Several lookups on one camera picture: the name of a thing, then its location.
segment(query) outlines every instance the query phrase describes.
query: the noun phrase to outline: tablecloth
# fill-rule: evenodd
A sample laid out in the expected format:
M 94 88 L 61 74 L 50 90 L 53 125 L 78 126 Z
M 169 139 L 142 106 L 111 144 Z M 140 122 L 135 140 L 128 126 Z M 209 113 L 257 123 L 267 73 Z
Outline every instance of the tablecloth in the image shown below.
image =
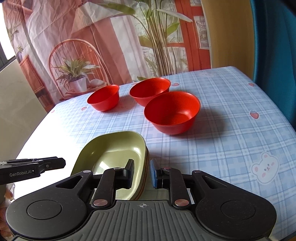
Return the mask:
M 132 130 L 142 135 L 150 159 L 156 158 L 162 167 L 184 174 L 199 169 L 270 201 L 277 212 L 271 239 L 296 231 L 296 134 L 277 106 L 234 67 L 167 78 L 172 83 L 170 91 L 186 91 L 200 99 L 202 108 L 189 131 L 169 136 L 156 130 L 145 119 L 144 107 L 128 94 L 134 83 L 120 86 L 119 104 L 107 112 L 87 104 L 90 94 L 78 96 L 59 103 L 19 155 L 64 157 L 67 169 L 46 172 L 39 181 L 17 183 L 16 193 L 23 195 L 25 188 L 31 192 L 69 176 L 79 152 L 93 138 Z M 142 199 L 166 195 L 166 191 L 154 190 L 147 179 Z

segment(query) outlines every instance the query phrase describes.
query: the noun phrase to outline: printed backdrop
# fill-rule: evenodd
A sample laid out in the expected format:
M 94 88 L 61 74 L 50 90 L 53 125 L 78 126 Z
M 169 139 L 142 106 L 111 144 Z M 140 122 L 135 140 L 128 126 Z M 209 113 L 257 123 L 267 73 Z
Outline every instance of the printed backdrop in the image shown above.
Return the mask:
M 209 69 L 200 0 L 7 0 L 7 32 L 49 112 L 109 84 Z

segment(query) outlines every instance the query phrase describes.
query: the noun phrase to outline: red bowl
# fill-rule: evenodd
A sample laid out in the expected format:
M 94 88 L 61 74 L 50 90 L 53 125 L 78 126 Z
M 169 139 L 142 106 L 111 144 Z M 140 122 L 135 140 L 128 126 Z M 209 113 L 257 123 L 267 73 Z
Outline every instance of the red bowl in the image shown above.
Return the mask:
M 165 78 L 151 78 L 134 85 L 130 95 L 141 106 L 146 106 L 156 96 L 169 92 L 170 81 Z
M 98 111 L 107 111 L 114 108 L 119 101 L 119 86 L 108 85 L 93 92 L 87 103 Z
M 200 111 L 200 101 L 187 92 L 173 91 L 155 97 L 144 109 L 144 115 L 157 130 L 169 135 L 187 131 Z

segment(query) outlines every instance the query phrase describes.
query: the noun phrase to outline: wooden chair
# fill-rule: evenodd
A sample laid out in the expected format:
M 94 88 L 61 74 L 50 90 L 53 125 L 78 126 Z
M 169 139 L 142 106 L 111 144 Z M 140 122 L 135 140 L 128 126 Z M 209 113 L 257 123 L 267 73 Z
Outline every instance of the wooden chair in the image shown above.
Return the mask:
M 100 66 L 100 68 L 93 70 L 92 73 L 87 74 L 88 81 L 86 91 L 75 92 L 71 89 L 69 83 L 61 83 L 60 80 L 57 80 L 62 73 L 56 67 L 64 65 L 64 58 L 67 60 L 82 58 L 85 61 L 91 62 L 93 65 Z M 99 52 L 89 42 L 82 39 L 67 39 L 60 42 L 50 53 L 48 65 L 54 84 L 62 95 L 61 100 L 96 91 L 100 87 L 92 88 L 89 84 L 89 81 L 93 79 L 102 80 L 106 82 L 106 85 L 110 85 L 112 82 L 110 74 Z

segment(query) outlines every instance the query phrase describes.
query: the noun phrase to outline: plate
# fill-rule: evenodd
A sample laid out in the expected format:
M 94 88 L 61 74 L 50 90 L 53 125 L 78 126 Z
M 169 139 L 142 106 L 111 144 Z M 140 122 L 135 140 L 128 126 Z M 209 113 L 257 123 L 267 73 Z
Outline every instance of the plate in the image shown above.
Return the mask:
M 136 132 L 121 131 L 94 138 L 80 152 L 71 175 L 83 170 L 103 174 L 109 168 L 124 168 L 129 159 L 135 163 L 133 184 L 130 189 L 117 190 L 116 199 L 136 200 L 143 191 L 149 159 L 145 141 Z

